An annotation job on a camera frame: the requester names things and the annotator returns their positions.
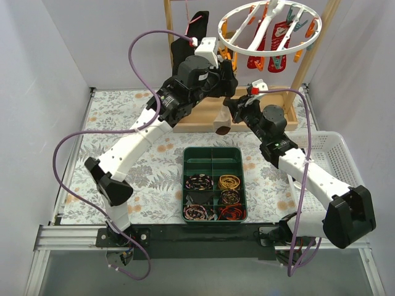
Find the brown beige striped sock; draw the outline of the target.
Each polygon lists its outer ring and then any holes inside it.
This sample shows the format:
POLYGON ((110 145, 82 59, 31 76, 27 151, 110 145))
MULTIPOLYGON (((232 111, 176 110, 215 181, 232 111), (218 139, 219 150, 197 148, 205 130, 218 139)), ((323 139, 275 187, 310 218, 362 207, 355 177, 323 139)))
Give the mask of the brown beige striped sock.
POLYGON ((231 130, 231 123, 230 109, 223 105, 213 122, 213 129, 216 134, 223 136, 231 130))

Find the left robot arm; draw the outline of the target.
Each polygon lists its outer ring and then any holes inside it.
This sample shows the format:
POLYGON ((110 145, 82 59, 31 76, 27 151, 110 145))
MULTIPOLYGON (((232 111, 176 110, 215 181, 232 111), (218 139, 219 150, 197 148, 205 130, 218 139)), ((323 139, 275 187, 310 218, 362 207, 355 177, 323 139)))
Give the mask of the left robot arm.
POLYGON ((130 134, 122 136, 98 158, 85 160, 85 168, 102 195, 110 239, 115 245, 123 247, 131 241, 127 201, 133 188, 125 180, 130 168, 198 103, 207 97, 232 97, 237 85, 230 60, 214 66, 204 57, 191 55, 178 66, 178 73, 165 80, 150 98, 130 134))

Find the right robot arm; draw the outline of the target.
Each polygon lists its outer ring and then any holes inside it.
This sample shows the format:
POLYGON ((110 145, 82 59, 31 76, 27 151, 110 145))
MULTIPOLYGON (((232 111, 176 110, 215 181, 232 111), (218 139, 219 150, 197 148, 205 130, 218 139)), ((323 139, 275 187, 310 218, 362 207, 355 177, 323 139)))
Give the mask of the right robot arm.
POLYGON ((275 168, 292 176, 301 184, 301 193, 309 191, 325 212, 309 213, 298 209, 279 221, 278 234, 286 245, 295 244, 302 236, 324 237, 344 249, 372 232, 376 219, 370 191, 363 185, 351 186, 325 171, 310 159, 307 149, 300 149, 285 134, 287 121, 277 105, 260 108, 249 97, 225 98, 223 105, 234 123, 244 122, 261 141, 260 152, 275 168))

